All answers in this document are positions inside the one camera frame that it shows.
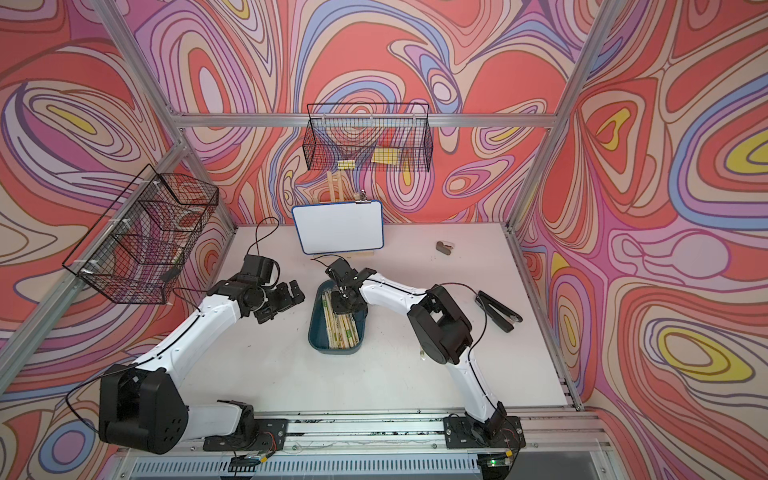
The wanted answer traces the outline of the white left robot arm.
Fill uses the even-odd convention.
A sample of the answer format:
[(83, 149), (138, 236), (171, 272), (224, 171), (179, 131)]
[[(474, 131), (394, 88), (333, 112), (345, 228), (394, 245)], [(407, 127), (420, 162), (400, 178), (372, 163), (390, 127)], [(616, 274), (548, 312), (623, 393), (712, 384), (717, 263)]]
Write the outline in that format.
[(178, 443), (203, 439), (214, 447), (245, 450), (259, 435), (252, 405), (219, 400), (191, 406), (179, 391), (193, 366), (238, 321), (263, 324), (301, 304), (295, 280), (279, 264), (248, 254), (232, 277), (207, 290), (193, 313), (129, 365), (115, 364), (100, 380), (97, 433), (108, 444), (165, 454)]

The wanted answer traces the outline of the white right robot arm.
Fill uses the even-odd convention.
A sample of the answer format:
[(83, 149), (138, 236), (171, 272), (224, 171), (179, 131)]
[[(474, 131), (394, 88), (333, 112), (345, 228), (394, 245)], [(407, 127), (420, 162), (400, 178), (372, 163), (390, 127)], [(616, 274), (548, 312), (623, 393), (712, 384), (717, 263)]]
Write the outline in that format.
[(464, 402), (465, 430), (475, 442), (489, 446), (505, 428), (516, 431), (479, 369), (472, 324), (445, 286), (407, 286), (370, 268), (358, 271), (341, 257), (325, 273), (335, 285), (330, 301), (335, 313), (379, 306), (407, 317), (423, 353), (447, 367)]

